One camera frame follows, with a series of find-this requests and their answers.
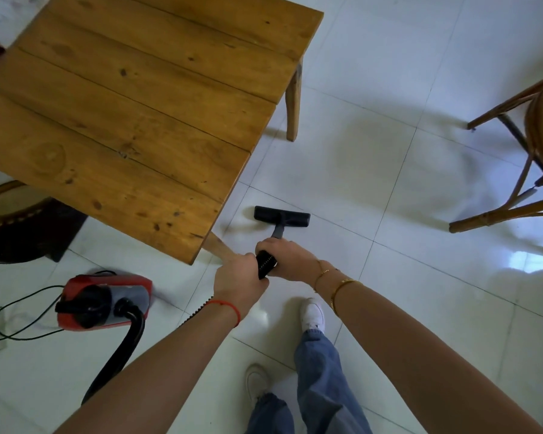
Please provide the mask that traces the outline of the wooden table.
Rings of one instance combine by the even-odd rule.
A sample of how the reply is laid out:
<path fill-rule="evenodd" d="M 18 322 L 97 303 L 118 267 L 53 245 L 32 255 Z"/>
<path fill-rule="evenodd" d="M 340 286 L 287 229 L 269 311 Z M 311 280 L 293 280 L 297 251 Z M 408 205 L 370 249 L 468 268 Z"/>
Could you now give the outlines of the wooden table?
<path fill-rule="evenodd" d="M 192 265 L 324 13 L 291 0 L 49 0 L 0 57 L 0 171 Z"/>

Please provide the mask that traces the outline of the person's right forearm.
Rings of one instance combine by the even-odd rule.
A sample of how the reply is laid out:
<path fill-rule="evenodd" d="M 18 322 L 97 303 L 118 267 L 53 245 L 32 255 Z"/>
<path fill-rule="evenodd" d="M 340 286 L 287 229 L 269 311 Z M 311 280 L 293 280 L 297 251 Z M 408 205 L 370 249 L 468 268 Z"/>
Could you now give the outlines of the person's right forearm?
<path fill-rule="evenodd" d="M 543 427 L 437 335 L 327 261 L 313 289 L 428 434 L 543 434 Z"/>

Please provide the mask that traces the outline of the person's left hand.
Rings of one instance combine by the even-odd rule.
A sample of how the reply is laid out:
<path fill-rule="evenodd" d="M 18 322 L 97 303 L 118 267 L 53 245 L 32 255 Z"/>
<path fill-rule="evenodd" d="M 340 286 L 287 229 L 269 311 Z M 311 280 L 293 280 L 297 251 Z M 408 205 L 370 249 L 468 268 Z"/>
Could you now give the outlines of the person's left hand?
<path fill-rule="evenodd" d="M 229 306 L 242 321 L 261 296 L 249 295 L 249 255 L 234 255 L 216 272 L 211 302 Z"/>

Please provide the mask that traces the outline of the person's left forearm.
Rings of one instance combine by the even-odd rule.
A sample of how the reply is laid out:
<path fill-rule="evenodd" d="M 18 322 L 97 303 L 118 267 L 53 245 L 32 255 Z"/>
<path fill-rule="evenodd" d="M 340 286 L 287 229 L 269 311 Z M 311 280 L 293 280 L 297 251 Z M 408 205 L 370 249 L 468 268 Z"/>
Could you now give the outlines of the person's left forearm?
<path fill-rule="evenodd" d="M 217 349 L 238 324 L 231 307 L 208 301 L 53 434 L 166 434 Z"/>

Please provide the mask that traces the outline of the dark round stool beige top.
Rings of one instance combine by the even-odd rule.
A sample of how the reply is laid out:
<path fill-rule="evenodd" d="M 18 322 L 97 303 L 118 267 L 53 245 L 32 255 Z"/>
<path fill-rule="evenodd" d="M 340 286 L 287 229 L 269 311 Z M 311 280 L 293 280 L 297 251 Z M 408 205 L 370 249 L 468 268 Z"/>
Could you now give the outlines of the dark round stool beige top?
<path fill-rule="evenodd" d="M 0 185 L 0 264 L 60 262 L 88 215 L 20 181 Z"/>

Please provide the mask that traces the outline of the rattan chair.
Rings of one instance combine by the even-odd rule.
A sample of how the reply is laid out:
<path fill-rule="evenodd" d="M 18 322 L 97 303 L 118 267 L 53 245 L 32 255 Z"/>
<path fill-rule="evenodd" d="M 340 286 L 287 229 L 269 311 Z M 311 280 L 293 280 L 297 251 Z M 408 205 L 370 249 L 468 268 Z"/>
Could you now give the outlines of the rattan chair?
<path fill-rule="evenodd" d="M 467 123 L 466 129 L 497 119 L 527 153 L 522 172 L 500 207 L 449 224 L 463 233 L 508 220 L 543 217 L 543 79 Z"/>

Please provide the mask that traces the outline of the person's right hand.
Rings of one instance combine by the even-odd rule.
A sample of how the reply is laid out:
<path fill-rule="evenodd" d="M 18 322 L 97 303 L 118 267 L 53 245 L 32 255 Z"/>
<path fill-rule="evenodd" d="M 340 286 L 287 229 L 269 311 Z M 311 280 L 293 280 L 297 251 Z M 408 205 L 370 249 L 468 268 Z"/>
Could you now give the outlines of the person's right hand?
<path fill-rule="evenodd" d="M 315 255 L 296 242 L 282 238 L 281 257 L 268 276 L 314 286 L 321 272 L 321 265 Z"/>

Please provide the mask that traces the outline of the blue jeans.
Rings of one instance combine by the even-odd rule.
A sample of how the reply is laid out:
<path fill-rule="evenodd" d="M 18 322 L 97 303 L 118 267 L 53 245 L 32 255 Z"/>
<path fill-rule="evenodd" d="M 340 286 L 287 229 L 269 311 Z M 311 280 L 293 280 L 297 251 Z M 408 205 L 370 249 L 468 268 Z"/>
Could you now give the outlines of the blue jeans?
<path fill-rule="evenodd" d="M 303 332 L 294 360 L 297 403 L 307 434 L 373 434 L 348 386 L 336 348 L 321 331 Z M 245 434 L 295 434 L 287 403 L 272 392 L 264 393 Z"/>

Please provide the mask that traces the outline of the white shoe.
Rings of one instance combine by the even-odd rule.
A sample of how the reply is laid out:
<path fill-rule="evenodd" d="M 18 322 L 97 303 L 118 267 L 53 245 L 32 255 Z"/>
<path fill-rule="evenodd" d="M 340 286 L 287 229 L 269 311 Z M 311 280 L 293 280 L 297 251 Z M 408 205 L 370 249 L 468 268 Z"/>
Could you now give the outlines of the white shoe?
<path fill-rule="evenodd" d="M 257 402 L 268 392 L 272 387 L 272 381 L 268 372 L 260 364 L 254 363 L 246 370 L 245 376 L 246 391 L 248 399 L 253 408 Z"/>
<path fill-rule="evenodd" d="M 325 332 L 325 316 L 318 299 L 303 299 L 299 310 L 300 324 L 303 332 Z"/>

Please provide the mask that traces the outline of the black vacuum wand with nozzle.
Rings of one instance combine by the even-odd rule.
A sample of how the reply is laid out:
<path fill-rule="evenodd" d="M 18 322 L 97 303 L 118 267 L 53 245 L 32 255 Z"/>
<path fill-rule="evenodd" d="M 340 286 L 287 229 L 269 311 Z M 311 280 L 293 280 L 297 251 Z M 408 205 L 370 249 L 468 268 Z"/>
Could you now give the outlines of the black vacuum wand with nozzle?
<path fill-rule="evenodd" d="M 283 209 L 255 206 L 253 217 L 257 221 L 274 225 L 275 229 L 271 237 L 281 239 L 285 227 L 308 227 L 311 214 L 306 212 L 286 211 Z M 277 259 L 265 252 L 259 256 L 256 256 L 256 260 L 259 265 L 260 278 L 267 277 L 271 270 L 277 265 Z"/>

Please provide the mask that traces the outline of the red and grey vacuum cleaner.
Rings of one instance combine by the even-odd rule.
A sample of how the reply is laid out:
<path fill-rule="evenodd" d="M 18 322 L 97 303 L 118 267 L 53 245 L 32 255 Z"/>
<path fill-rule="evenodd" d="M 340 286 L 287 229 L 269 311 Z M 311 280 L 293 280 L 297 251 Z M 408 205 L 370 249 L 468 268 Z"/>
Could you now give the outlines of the red and grey vacuum cleaner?
<path fill-rule="evenodd" d="M 146 319 L 152 292 L 152 281 L 141 275 L 109 270 L 77 275 L 65 284 L 55 305 L 58 326 L 81 332 L 130 325 L 124 311 L 132 308 Z"/>

